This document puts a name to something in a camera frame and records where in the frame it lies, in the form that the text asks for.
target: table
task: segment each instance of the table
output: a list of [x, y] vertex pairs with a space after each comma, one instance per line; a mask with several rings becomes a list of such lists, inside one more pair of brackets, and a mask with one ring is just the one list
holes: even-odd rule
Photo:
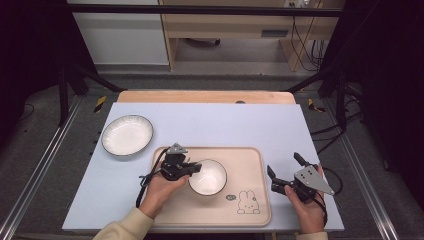
[[[240, 101], [248, 104], [234, 104]], [[152, 141], [141, 153], [121, 158], [112, 158], [99, 141], [63, 225], [64, 230], [98, 231], [110, 221], [124, 217], [134, 207], [140, 189], [138, 176], [149, 170], [154, 151], [176, 141], [183, 146], [255, 147], [261, 151], [264, 165], [271, 165], [281, 178], [291, 179], [293, 173], [301, 169], [293, 159], [294, 151], [311, 163], [319, 162], [301, 109], [290, 93], [126, 91], [113, 105], [105, 126], [128, 114], [140, 114], [152, 122], [155, 129]], [[150, 232], [298, 230], [290, 202], [270, 189], [268, 195], [272, 216], [265, 226], [153, 226]], [[334, 199], [326, 196], [326, 204], [329, 214], [326, 230], [344, 230]]]

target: beige sleeve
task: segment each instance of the beige sleeve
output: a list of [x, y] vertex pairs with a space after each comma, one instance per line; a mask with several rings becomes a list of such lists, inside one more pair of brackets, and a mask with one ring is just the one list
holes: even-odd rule
[[141, 240], [143, 239], [154, 220], [142, 213], [138, 208], [133, 208], [121, 221], [111, 222], [105, 226], [95, 237], [95, 240]]
[[326, 232], [301, 234], [296, 236], [296, 240], [327, 240], [328, 235]]

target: gray carpet floor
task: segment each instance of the gray carpet floor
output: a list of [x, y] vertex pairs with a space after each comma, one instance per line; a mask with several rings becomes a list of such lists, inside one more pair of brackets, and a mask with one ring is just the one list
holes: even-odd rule
[[[278, 91], [293, 86], [302, 79], [271, 76], [108, 76], [112, 83], [129, 89], [198, 89], [198, 90], [270, 90]], [[56, 153], [37, 193], [24, 215], [16, 239], [56, 239], [58, 235], [70, 239], [85, 239], [92, 235], [77, 236], [61, 230], [68, 206], [76, 194], [79, 183], [90, 161], [110, 107], [118, 94], [87, 81], [90, 92], [84, 97], [72, 127]], [[100, 96], [107, 96], [100, 113], [94, 113]], [[313, 89], [296, 94], [311, 132], [333, 125], [330, 114], [308, 108], [308, 99], [317, 107], [325, 107]], [[56, 86], [35, 93], [27, 100], [23, 118], [14, 134], [0, 153], [0, 219], [5, 219], [20, 192], [36, 168], [59, 122], [59, 97]], [[356, 103], [347, 105], [347, 115], [360, 111]], [[322, 140], [335, 136], [335, 130], [313, 136]], [[384, 170], [382, 157], [361, 117], [348, 124], [345, 133], [358, 158], [371, 179], [400, 239], [424, 239], [424, 216], [397, 173]], [[317, 151], [326, 141], [314, 141]], [[331, 239], [382, 239], [369, 211], [358, 183], [347, 161], [346, 151], [338, 139], [319, 154], [324, 167], [335, 171], [343, 181], [343, 190], [335, 199], [345, 224], [345, 231], [331, 232]], [[338, 188], [339, 182], [326, 173], [330, 184]], [[278, 234], [279, 239], [292, 239], [291, 234]]]

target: white cabinet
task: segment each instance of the white cabinet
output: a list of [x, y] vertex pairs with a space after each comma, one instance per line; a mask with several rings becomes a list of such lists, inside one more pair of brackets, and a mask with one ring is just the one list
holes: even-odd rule
[[[156, 0], [68, 0], [74, 4], [158, 5]], [[74, 13], [95, 64], [169, 65], [159, 14]]]

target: wooden board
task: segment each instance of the wooden board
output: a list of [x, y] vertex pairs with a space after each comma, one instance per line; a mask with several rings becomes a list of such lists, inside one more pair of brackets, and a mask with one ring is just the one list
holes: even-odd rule
[[118, 102], [295, 104], [289, 92], [267, 91], [123, 91]]
[[[164, 148], [155, 151], [156, 161]], [[249, 147], [187, 148], [190, 162], [212, 159], [227, 171], [219, 193], [202, 196], [185, 185], [167, 202], [155, 226], [263, 226], [271, 219], [262, 157]]]

